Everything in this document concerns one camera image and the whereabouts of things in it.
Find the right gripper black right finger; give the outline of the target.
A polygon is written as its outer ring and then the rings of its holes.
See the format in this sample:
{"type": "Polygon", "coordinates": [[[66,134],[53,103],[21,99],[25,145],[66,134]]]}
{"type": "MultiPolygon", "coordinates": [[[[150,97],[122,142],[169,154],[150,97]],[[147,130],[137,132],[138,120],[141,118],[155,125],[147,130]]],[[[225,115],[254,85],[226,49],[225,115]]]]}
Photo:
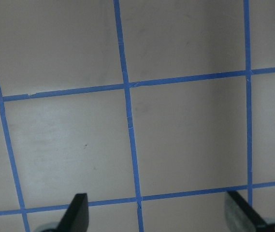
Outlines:
{"type": "Polygon", "coordinates": [[[227,191],[224,216],[231,232],[266,232],[267,223],[237,192],[227,191]]]}

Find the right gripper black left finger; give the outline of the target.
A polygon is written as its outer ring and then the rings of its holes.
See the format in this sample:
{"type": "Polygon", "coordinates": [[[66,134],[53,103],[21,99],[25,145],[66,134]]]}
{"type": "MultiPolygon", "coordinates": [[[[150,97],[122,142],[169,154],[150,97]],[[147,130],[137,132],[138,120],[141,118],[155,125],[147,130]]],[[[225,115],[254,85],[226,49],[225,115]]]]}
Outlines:
{"type": "Polygon", "coordinates": [[[86,193],[74,196],[64,216],[56,227],[56,232],[86,232],[89,226],[89,209],[86,193]]]}

